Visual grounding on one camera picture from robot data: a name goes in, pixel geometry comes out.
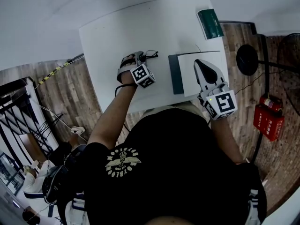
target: wood panel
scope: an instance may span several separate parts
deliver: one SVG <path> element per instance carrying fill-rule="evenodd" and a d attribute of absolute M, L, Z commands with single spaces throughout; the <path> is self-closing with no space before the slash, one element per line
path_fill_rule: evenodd
<path fill-rule="evenodd" d="M 33 161 L 43 163 L 47 160 L 32 133 L 21 134 L 19 137 Z"/>
<path fill-rule="evenodd" d="M 242 75 L 236 65 L 237 50 L 243 44 L 250 44 L 258 52 L 259 59 L 263 60 L 261 38 L 258 35 L 252 35 L 249 24 L 223 23 L 222 29 L 225 35 L 223 42 L 228 65 L 229 83 L 230 87 L 237 92 L 253 83 L 254 79 L 264 72 L 264 66 L 259 66 L 253 76 Z M 275 61 L 277 46 L 281 39 L 281 37 L 267 38 L 270 61 Z M 48 61 L 0 71 L 0 85 L 25 76 L 30 76 L 37 82 L 61 63 L 62 61 Z M 264 93 L 264 86 L 265 77 L 262 75 L 252 86 L 241 90 L 236 95 L 239 110 L 228 118 L 233 136 L 244 158 L 251 159 L 255 150 L 259 132 L 253 126 L 254 109 L 260 96 Z M 39 86 L 37 91 L 43 106 L 49 107 L 56 114 L 63 113 L 62 120 L 70 127 L 84 126 L 86 132 L 83 136 L 88 139 L 102 112 L 84 59 L 59 71 L 54 77 Z M 270 75 L 270 91 L 272 95 L 284 100 L 284 115 L 286 117 L 285 127 L 280 139 L 269 142 L 266 138 L 263 138 L 261 150 L 256 159 L 262 178 L 268 180 L 265 188 L 268 210 L 272 212 L 293 193 L 293 189 L 298 187 L 297 182 L 299 182 L 300 177 L 300 120 L 299 117 L 295 116 L 293 109 L 286 101 L 277 74 Z M 192 102 L 203 110 L 199 101 Z M 139 121 L 142 114 L 143 112 L 128 114 L 125 123 L 127 127 L 131 129 Z M 63 141 L 67 141 L 71 134 L 69 129 L 60 122 L 56 126 L 56 132 Z M 127 130 L 123 129 L 118 139 L 119 143 L 125 140 L 127 134 Z"/>

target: cable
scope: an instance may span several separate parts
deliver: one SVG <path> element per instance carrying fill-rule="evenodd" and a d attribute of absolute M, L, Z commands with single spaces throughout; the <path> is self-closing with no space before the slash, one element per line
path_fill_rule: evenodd
<path fill-rule="evenodd" d="M 114 97 L 117 96 L 117 91 L 119 88 L 124 88 L 124 87 L 129 87 L 129 86 L 132 86 L 132 87 L 137 87 L 137 85 L 135 83 L 130 83 L 130 84 L 123 84 L 119 87 L 116 88 L 115 92 L 114 92 Z"/>
<path fill-rule="evenodd" d="M 275 73 L 280 74 L 280 73 L 282 73 L 283 71 L 281 71 L 281 72 L 269 73 L 269 74 L 275 74 Z M 244 88 L 238 90 L 238 91 L 235 93 L 235 95 L 237 95 L 240 91 L 246 89 L 247 87 L 252 86 L 252 85 L 254 84 L 254 82 L 255 82 L 257 79 L 259 79 L 263 74 L 265 74 L 265 72 L 261 73 L 257 78 L 255 78 L 251 84 L 249 84 L 249 85 L 247 85 L 246 87 L 244 87 Z"/>
<path fill-rule="evenodd" d="M 79 59 L 81 59 L 81 58 L 83 58 L 84 57 L 84 54 L 82 53 L 82 54 L 80 54 L 80 55 L 78 55 L 78 56 L 76 56 L 75 58 L 73 58 L 73 59 L 70 59 L 70 60 L 67 60 L 64 64 L 63 64 L 63 66 L 61 67 L 61 66 L 58 66 L 58 67 L 56 67 L 51 73 L 49 73 L 46 77 L 44 77 L 41 81 L 39 81 L 38 83 L 39 84 L 43 84 L 47 79 L 49 79 L 50 77 L 52 77 L 52 76 L 54 76 L 58 71 L 60 71 L 61 69 L 63 69 L 63 68 L 65 68 L 66 66 L 68 66 L 68 65 L 70 65 L 71 63 L 73 63 L 73 62 L 76 62 L 76 61 L 78 61 Z"/>

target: dark green folder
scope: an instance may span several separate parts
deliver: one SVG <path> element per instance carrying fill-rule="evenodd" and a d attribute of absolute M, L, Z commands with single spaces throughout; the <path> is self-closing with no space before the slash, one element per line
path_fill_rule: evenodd
<path fill-rule="evenodd" d="M 198 12 L 198 17 L 202 24 L 206 39 L 218 38 L 224 36 L 220 22 L 214 9 L 206 9 Z"/>

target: hand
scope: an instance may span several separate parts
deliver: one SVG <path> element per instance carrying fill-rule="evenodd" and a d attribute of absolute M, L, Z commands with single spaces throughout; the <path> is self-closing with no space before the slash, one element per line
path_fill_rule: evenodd
<path fill-rule="evenodd" d="M 135 56 L 130 55 L 129 57 L 125 58 L 124 60 L 134 59 L 134 58 L 135 58 Z M 136 64 L 136 62 L 128 63 L 125 66 L 134 65 L 134 64 Z M 121 81 L 122 81 L 123 85 L 135 83 L 135 80 L 133 79 L 130 71 L 127 71 L 127 72 L 124 72 L 121 74 Z"/>

